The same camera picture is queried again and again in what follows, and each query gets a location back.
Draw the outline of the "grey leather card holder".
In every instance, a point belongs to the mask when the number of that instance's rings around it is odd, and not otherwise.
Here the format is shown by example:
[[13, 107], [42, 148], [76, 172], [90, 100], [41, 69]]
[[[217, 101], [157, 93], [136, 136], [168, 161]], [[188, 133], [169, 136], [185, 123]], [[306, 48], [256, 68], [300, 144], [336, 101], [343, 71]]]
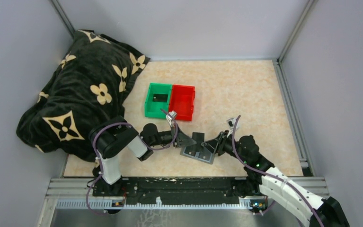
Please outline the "grey leather card holder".
[[214, 154], [202, 145], [192, 145], [182, 148], [180, 155], [204, 162], [206, 164], [213, 164]]

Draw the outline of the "grey credit card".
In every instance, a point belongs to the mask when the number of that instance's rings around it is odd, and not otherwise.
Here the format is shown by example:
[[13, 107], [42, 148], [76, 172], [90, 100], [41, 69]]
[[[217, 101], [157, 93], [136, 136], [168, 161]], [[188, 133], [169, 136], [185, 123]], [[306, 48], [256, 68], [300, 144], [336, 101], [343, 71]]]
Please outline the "grey credit card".
[[152, 101], [166, 103], [168, 101], [168, 94], [153, 94]]

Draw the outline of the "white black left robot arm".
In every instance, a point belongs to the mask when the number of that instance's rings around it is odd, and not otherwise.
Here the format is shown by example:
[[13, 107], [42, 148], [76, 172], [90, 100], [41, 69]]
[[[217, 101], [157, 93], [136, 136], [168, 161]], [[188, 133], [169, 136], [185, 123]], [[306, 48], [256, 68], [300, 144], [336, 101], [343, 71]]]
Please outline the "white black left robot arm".
[[197, 144], [181, 131], [177, 123], [171, 119], [168, 122], [169, 131], [158, 131], [155, 124], [148, 123], [142, 132], [138, 132], [122, 116], [117, 116], [90, 131], [89, 140], [99, 161], [99, 176], [105, 181], [104, 190], [107, 193], [116, 196], [122, 191], [118, 154], [124, 148], [144, 161], [156, 150], [155, 146], [163, 145], [167, 149], [171, 145], [184, 148]]

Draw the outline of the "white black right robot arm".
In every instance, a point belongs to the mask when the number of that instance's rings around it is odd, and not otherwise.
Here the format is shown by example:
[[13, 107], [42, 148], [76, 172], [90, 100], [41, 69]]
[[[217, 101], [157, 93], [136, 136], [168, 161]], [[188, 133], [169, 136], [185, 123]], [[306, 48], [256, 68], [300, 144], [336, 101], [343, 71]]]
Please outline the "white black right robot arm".
[[235, 140], [230, 131], [202, 143], [213, 154], [225, 153], [241, 161], [247, 173], [244, 183], [234, 192], [240, 196], [263, 195], [293, 214], [304, 227], [348, 227], [340, 203], [333, 197], [323, 198], [300, 186], [283, 174], [259, 152], [252, 135]]

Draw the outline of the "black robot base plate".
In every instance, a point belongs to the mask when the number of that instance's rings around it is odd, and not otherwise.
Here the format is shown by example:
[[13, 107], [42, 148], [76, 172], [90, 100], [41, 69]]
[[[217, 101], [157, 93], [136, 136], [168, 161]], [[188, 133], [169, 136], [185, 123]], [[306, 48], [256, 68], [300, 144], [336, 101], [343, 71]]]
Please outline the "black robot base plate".
[[240, 198], [261, 196], [259, 187], [246, 177], [123, 177], [113, 185], [98, 180], [93, 196], [118, 196], [127, 205], [237, 204]]

